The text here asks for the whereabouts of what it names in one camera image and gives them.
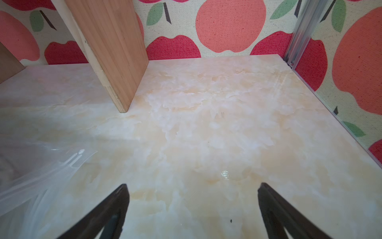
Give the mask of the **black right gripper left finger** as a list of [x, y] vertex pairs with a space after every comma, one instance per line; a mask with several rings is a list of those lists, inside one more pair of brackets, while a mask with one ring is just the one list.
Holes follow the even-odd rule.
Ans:
[[129, 201], [127, 185], [121, 184], [59, 238], [118, 239], [123, 231]]

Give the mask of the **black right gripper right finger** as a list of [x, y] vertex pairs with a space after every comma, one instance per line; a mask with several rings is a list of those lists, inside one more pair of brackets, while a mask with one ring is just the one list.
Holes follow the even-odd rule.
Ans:
[[258, 189], [258, 201], [268, 238], [330, 238], [265, 182]]

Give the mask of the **clear plastic vacuum bag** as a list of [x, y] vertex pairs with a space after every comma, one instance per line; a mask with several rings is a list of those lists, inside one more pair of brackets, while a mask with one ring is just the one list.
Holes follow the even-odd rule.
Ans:
[[36, 239], [53, 201], [96, 152], [1, 139], [1, 238]]

